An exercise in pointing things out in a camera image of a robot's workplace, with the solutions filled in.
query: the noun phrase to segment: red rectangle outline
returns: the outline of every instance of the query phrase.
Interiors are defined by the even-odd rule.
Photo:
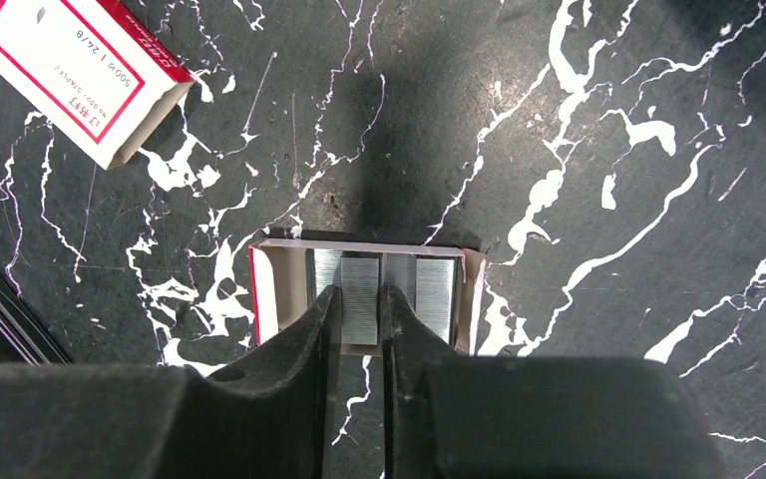
[[[82,16],[80,13],[78,13],[78,11],[77,11],[77,10],[75,10],[75,7],[73,7],[73,6],[72,6],[72,5],[71,5],[71,4],[68,2],[68,0],[60,0],[60,1],[63,3],[63,5],[65,5],[65,6],[66,6],[66,8],[68,8],[68,9],[69,9],[69,10],[70,10],[70,11],[71,11],[71,12],[72,12],[74,15],[75,15],[75,17],[77,17],[77,18],[78,18],[78,20],[80,20],[80,21],[81,21],[81,23],[83,23],[84,25],[86,25],[86,27],[87,27],[87,28],[88,28],[88,29],[89,29],[89,30],[90,30],[90,31],[91,31],[91,32],[92,32],[92,33],[93,33],[93,34],[94,34],[94,35],[95,35],[95,36],[96,36],[96,37],[97,37],[99,40],[101,40],[101,42],[102,42],[102,43],[103,43],[103,44],[104,44],[104,45],[107,47],[107,49],[108,49],[108,50],[110,50],[110,51],[113,53],[113,55],[114,55],[116,58],[118,58],[118,59],[119,59],[119,62],[120,62],[120,63],[122,63],[122,65],[124,65],[124,66],[125,66],[125,68],[127,68],[128,70],[130,70],[130,71],[131,71],[131,74],[133,74],[133,75],[134,75],[134,78],[136,78],[136,79],[137,79],[137,81],[138,81],[138,83],[139,83],[139,85],[137,86],[137,88],[136,88],[136,89],[134,89],[134,92],[131,94],[131,96],[129,96],[129,97],[128,97],[128,99],[127,99],[127,100],[125,100],[125,103],[122,105],[122,107],[119,109],[119,111],[118,111],[118,112],[116,112],[116,114],[113,116],[113,119],[110,121],[110,123],[109,123],[109,124],[107,125],[107,127],[106,127],[106,128],[105,128],[105,129],[104,129],[102,132],[101,132],[101,134],[100,134],[98,137],[96,137],[95,135],[93,135],[93,134],[92,134],[92,132],[90,132],[90,130],[89,130],[89,129],[88,129],[88,128],[87,128],[87,127],[86,127],[86,126],[83,124],[83,123],[81,123],[81,121],[78,119],[78,117],[76,117],[76,116],[75,116],[75,115],[74,115],[72,112],[70,112],[69,110],[67,110],[67,109],[66,109],[66,107],[64,107],[64,106],[63,106],[63,104],[62,104],[62,103],[60,103],[60,101],[58,101],[56,98],[54,98],[54,95],[52,95],[52,94],[51,94],[51,92],[49,92],[48,90],[46,90],[46,88],[45,88],[45,87],[43,87],[43,86],[42,86],[42,84],[41,84],[41,83],[40,83],[40,82],[39,82],[39,81],[38,81],[38,80],[37,80],[37,79],[36,79],[36,78],[35,78],[33,75],[31,75],[30,73],[28,73],[28,71],[27,71],[27,70],[25,70],[25,69],[24,69],[24,68],[23,68],[23,67],[22,67],[22,66],[19,64],[19,62],[17,62],[17,61],[16,61],[16,59],[14,59],[14,58],[13,58],[13,56],[11,56],[9,53],[7,53],[7,51],[6,51],[6,50],[4,50],[4,48],[2,48],[2,47],[1,47],[1,45],[0,45],[0,52],[1,52],[1,54],[2,54],[2,55],[4,55],[4,56],[5,56],[5,57],[6,57],[8,60],[10,60],[10,62],[11,62],[11,63],[13,63],[13,65],[15,65],[15,66],[16,66],[16,68],[18,68],[18,69],[19,69],[19,71],[21,71],[22,73],[24,73],[24,74],[25,74],[25,76],[26,76],[26,77],[28,77],[28,79],[29,79],[31,82],[33,82],[33,84],[34,84],[34,85],[36,85],[36,86],[37,86],[37,88],[39,88],[40,90],[42,90],[42,92],[43,92],[43,93],[45,93],[46,95],[48,95],[48,98],[50,98],[50,99],[51,99],[51,101],[53,101],[55,104],[57,104],[57,106],[58,106],[58,107],[60,107],[60,109],[61,109],[61,110],[63,110],[63,112],[64,112],[64,113],[66,113],[66,115],[68,115],[69,117],[71,117],[71,118],[72,118],[72,120],[74,120],[74,121],[75,121],[75,123],[76,123],[76,124],[77,124],[79,127],[81,127],[81,129],[82,129],[84,132],[86,132],[86,134],[87,134],[87,135],[89,135],[89,137],[90,137],[91,139],[93,139],[93,141],[95,141],[96,145],[98,145],[98,144],[100,144],[100,143],[101,143],[101,141],[102,141],[102,140],[104,140],[104,137],[107,135],[107,132],[109,132],[109,131],[110,131],[110,129],[111,129],[111,128],[113,128],[113,125],[116,123],[116,121],[117,121],[117,120],[119,120],[119,117],[121,117],[121,116],[122,116],[122,113],[125,111],[125,109],[126,109],[126,108],[128,108],[128,106],[131,104],[131,102],[133,102],[133,101],[134,101],[134,98],[137,96],[137,94],[140,92],[140,90],[142,90],[142,89],[143,89],[143,87],[145,86],[145,81],[144,81],[144,80],[143,80],[143,78],[142,78],[142,77],[141,77],[141,76],[140,76],[140,75],[139,75],[139,74],[138,74],[138,73],[137,73],[137,72],[136,72],[136,71],[133,69],[133,67],[131,67],[131,65],[130,65],[128,62],[126,62],[126,61],[125,61],[125,59],[123,59],[121,55],[119,55],[119,52],[118,52],[118,51],[116,51],[116,49],[114,49],[112,46],[110,46],[110,44],[109,44],[109,43],[107,43],[107,40],[105,40],[105,39],[104,39],[104,37],[102,37],[101,35],[99,35],[99,34],[98,34],[98,31],[97,31],[95,28],[93,28],[93,26],[92,26],[92,25],[90,25],[90,24],[89,24],[89,22],[87,22],[87,21],[86,21],[86,19],[85,19],[85,18],[84,18],[84,17],[83,17],[83,16]],[[5,4],[6,2],[7,2],[7,0],[0,0],[0,12],[1,12],[1,9],[2,9],[2,7],[4,7],[4,4]]]

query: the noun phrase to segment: red and white box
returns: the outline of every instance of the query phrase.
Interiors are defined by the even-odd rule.
[[[119,0],[0,0],[0,75],[104,169],[193,83]]]

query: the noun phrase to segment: marble countertop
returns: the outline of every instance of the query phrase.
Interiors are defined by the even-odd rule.
[[[766,477],[766,0],[125,2],[197,75],[94,167],[0,77],[0,268],[78,361],[253,347],[263,234],[478,247],[478,353],[665,362]],[[334,477],[382,470],[346,357]]]

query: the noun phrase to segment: cardboard box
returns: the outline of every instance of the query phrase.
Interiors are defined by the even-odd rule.
[[[119,0],[0,0],[0,75],[104,169],[193,83]]]
[[[452,345],[464,354],[475,353],[477,324],[483,298],[486,257],[470,249],[409,246],[306,239],[264,239],[249,248],[256,341],[263,344],[297,320],[309,305],[307,251],[338,249],[353,253],[413,254],[454,257],[462,266],[461,287],[454,297],[456,317]],[[380,355],[377,346],[342,344],[343,354]]]

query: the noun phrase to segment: open box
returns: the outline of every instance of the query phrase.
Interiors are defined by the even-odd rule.
[[[474,354],[486,268],[484,255],[455,247],[307,239],[264,239],[249,248],[257,344],[271,339],[309,307],[312,290],[309,252],[323,249],[356,254],[408,254],[455,259],[460,271],[455,276],[458,284],[452,297],[450,343],[461,353]],[[379,356],[379,335],[376,345],[343,342],[342,353]]]

